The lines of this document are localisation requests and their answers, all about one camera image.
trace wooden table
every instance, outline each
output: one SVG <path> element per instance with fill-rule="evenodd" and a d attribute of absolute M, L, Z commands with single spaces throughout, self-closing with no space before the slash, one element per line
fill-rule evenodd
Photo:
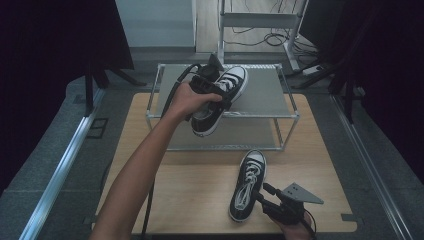
<path fill-rule="evenodd" d="M 353 232 L 356 222 L 342 220 L 342 214 L 352 214 L 352 211 L 309 104 L 305 96 L 293 96 L 301 118 L 284 152 L 263 152 L 268 164 L 265 182 L 279 189 L 296 182 L 324 200 L 323 205 L 305 204 L 315 217 L 319 232 Z M 134 96 L 97 213 L 118 172 L 149 132 L 145 120 L 148 98 L 148 93 Z M 258 202 L 244 223 L 235 223 L 228 215 L 239 165 L 245 154 L 246 151 L 167 152 L 156 176 L 147 232 L 279 233 L 279 228 L 262 213 Z M 261 193 L 267 200 L 279 203 L 264 190 Z M 145 206 L 134 233 L 141 232 L 144 214 Z"/>

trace shoelace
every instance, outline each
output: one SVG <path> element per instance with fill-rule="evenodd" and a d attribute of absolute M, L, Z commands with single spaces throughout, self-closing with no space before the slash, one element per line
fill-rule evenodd
<path fill-rule="evenodd" d="M 237 192 L 235 197 L 235 208 L 238 210 L 244 210 L 244 208 L 249 204 L 250 194 L 252 193 L 253 186 L 257 181 L 257 177 L 261 174 L 261 166 L 255 161 L 248 161 L 246 168 L 246 183 L 243 187 Z"/>
<path fill-rule="evenodd" d="M 228 92 L 238 84 L 238 79 L 236 77 L 225 77 L 218 82 L 215 82 L 215 85 L 222 89 L 222 91 Z"/>

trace shoe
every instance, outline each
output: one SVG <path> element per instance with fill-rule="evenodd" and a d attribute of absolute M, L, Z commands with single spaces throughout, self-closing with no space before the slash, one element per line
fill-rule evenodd
<path fill-rule="evenodd" d="M 249 76 L 244 67 L 236 66 L 228 69 L 213 85 L 218 89 L 218 94 L 223 96 L 221 102 L 209 102 L 195 112 L 192 116 L 191 126 L 194 134 L 205 137 L 212 134 L 225 110 L 229 109 L 246 89 Z"/>
<path fill-rule="evenodd" d="M 265 156 L 258 150 L 249 151 L 240 164 L 236 189 L 228 213 L 235 222 L 245 221 L 252 213 L 256 199 L 252 190 L 259 192 L 266 175 Z"/>

